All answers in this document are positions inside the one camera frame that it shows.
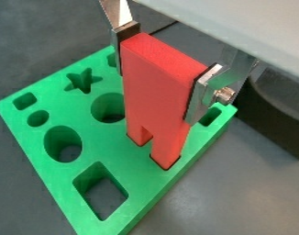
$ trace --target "gray surface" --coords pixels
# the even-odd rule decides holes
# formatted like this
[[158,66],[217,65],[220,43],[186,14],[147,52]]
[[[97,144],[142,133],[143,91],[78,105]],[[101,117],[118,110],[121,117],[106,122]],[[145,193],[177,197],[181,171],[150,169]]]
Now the gray surface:
[[[145,31],[174,22],[129,2]],[[0,99],[109,45],[95,0],[0,0]]]
[[[206,63],[220,56],[222,44],[182,25],[158,36]],[[0,234],[75,234],[2,118]],[[236,119],[131,234],[299,235],[299,162]]]
[[299,0],[137,0],[299,76]]

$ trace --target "rectangular hole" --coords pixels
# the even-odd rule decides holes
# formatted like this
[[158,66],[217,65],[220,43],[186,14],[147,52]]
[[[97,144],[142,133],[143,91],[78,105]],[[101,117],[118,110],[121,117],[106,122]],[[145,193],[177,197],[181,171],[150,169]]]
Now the rectangular hole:
[[202,117],[201,123],[205,127],[209,127],[216,119],[220,117],[222,113],[222,110],[218,109],[217,107],[212,107],[206,113],[206,115]]
[[14,105],[18,108],[18,110],[25,110],[31,105],[34,105],[37,101],[38,101],[37,96],[33,93],[27,93],[14,100]]
[[74,185],[101,220],[106,220],[127,200],[126,189],[101,162],[77,177]]

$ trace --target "green foam board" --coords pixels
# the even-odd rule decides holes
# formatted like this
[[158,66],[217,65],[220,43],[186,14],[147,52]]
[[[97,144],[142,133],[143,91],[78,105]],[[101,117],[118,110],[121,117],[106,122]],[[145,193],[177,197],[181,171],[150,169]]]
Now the green foam board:
[[[91,70],[93,78],[86,77]],[[164,171],[150,158],[151,141],[139,147],[127,136],[122,79],[109,47],[0,101],[0,115],[81,235],[129,233],[237,111],[232,105],[213,105],[190,131],[182,158]],[[83,148],[82,154],[62,162],[61,151],[71,145]],[[127,200],[103,220],[85,195],[106,177]]]

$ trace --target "red block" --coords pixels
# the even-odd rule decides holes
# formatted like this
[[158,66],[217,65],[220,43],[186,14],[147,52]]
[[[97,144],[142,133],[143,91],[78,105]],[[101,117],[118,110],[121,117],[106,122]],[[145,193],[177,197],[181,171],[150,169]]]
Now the red block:
[[190,125],[184,120],[196,78],[208,69],[146,33],[122,42],[127,135],[168,170],[181,157]]

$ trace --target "circular hole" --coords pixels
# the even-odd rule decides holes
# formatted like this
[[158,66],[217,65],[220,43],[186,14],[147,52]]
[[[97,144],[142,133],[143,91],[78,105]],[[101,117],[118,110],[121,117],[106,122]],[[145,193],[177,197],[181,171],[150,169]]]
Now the circular hole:
[[114,123],[126,118],[125,97],[118,93],[102,95],[91,106],[94,118],[103,123]]
[[66,126],[49,130],[45,138],[49,155],[59,162],[75,161],[83,151],[83,141],[77,131]]
[[50,118],[50,113],[45,110],[39,110],[38,112],[30,115],[27,119],[27,124],[31,127],[37,128],[49,121],[49,118]]

